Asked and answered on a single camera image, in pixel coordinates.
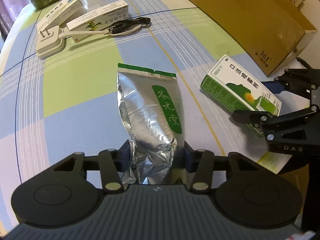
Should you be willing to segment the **silver green tea pouch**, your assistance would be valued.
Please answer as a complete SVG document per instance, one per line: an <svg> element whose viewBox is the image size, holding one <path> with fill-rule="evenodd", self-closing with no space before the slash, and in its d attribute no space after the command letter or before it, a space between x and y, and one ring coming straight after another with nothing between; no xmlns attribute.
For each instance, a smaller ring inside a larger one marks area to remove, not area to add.
<svg viewBox="0 0 320 240"><path fill-rule="evenodd" d="M184 147L184 112L174 73L119 63L117 100L122 123L135 142L140 184L162 184Z"/></svg>

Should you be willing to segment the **white power adapter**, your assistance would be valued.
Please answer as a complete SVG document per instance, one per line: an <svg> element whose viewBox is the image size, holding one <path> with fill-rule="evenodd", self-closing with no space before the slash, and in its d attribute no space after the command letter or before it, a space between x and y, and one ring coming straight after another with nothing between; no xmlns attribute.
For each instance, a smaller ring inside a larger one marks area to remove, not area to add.
<svg viewBox="0 0 320 240"><path fill-rule="evenodd" d="M36 42L36 55L44 60L64 50L66 42L64 37L59 37L63 33L58 25L40 31Z"/></svg>

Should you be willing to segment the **green white medicine box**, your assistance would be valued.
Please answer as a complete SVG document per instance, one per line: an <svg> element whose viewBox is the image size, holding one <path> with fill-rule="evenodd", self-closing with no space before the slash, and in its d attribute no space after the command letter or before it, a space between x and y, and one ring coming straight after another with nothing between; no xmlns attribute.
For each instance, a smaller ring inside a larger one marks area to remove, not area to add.
<svg viewBox="0 0 320 240"><path fill-rule="evenodd" d="M235 110L263 111L278 116L281 101L227 55L223 55L204 77L201 92L233 113Z"/></svg>

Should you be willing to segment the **white green tablet box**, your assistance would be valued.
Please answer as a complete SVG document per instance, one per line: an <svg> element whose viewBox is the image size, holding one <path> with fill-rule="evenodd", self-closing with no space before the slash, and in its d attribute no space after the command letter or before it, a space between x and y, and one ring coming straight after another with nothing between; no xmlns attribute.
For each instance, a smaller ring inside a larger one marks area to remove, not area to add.
<svg viewBox="0 0 320 240"><path fill-rule="evenodd" d="M61 0L37 23L37 32L44 32L65 22L69 17L82 8L80 0Z"/></svg>

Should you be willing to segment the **pink curtain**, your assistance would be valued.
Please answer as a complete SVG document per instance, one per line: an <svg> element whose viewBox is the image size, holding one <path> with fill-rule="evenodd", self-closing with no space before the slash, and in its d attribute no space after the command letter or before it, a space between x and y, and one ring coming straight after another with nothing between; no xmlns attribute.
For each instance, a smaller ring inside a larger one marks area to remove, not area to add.
<svg viewBox="0 0 320 240"><path fill-rule="evenodd" d="M1 0L1 35L5 40L21 10L28 0Z"/></svg>

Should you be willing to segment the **speckled white spoon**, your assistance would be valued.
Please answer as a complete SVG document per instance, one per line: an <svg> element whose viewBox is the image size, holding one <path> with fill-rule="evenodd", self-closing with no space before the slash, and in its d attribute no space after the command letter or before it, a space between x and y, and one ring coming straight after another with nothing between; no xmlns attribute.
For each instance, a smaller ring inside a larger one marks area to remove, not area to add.
<svg viewBox="0 0 320 240"><path fill-rule="evenodd" d="M138 25L136 25L134 27L130 27L129 30L126 30L126 31L124 31L122 33L117 33L117 34L113 34L109 30L101 30L101 31L67 31L67 32L60 33L58 35L58 38L64 38L64 37L76 36L76 35L107 35L107 36L112 36L112 37L125 36L125 35L129 35L131 33L134 33L136 31L138 31L141 27L142 27L142 25L138 24Z"/></svg>

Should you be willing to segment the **long white medicine box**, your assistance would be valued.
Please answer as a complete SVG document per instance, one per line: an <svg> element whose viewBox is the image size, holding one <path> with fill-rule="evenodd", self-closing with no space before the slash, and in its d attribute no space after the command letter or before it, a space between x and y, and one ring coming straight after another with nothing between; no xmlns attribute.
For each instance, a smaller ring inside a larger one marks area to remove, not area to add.
<svg viewBox="0 0 320 240"><path fill-rule="evenodd" d="M68 31L101 31L114 22L129 16L129 5L124 0L104 5L68 22Z"/></svg>

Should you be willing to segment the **clear plastic tray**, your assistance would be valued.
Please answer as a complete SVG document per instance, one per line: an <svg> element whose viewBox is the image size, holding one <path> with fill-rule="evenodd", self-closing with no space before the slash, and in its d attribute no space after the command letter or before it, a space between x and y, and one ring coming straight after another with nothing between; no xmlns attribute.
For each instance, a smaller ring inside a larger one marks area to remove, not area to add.
<svg viewBox="0 0 320 240"><path fill-rule="evenodd" d="M103 0L80 0L82 3L82 7L86 12L98 9L104 5Z"/></svg>

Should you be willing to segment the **checked pastel tablecloth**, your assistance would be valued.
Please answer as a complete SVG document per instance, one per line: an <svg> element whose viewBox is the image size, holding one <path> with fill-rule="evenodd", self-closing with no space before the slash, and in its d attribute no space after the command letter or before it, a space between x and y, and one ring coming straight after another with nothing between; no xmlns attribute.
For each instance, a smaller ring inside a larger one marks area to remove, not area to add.
<svg viewBox="0 0 320 240"><path fill-rule="evenodd" d="M73 152L95 155L128 139L117 106L119 63L176 73L193 148L240 152L275 173L288 162L200 92L223 55L266 79L220 26L187 0L124 1L131 16L150 17L151 27L120 38L68 38L63 51L45 60L35 45L47 9L28 5L13 25L1 51L1 234L17 225L11 195L22 182Z"/></svg>

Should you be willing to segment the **brown cardboard box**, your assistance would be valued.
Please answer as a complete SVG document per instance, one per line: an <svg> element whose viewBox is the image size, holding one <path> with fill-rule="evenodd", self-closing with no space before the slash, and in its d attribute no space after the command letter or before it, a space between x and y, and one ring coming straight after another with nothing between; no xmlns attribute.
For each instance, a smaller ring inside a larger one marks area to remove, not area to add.
<svg viewBox="0 0 320 240"><path fill-rule="evenodd" d="M219 24L266 76L295 59L317 28L289 0L189 0Z"/></svg>

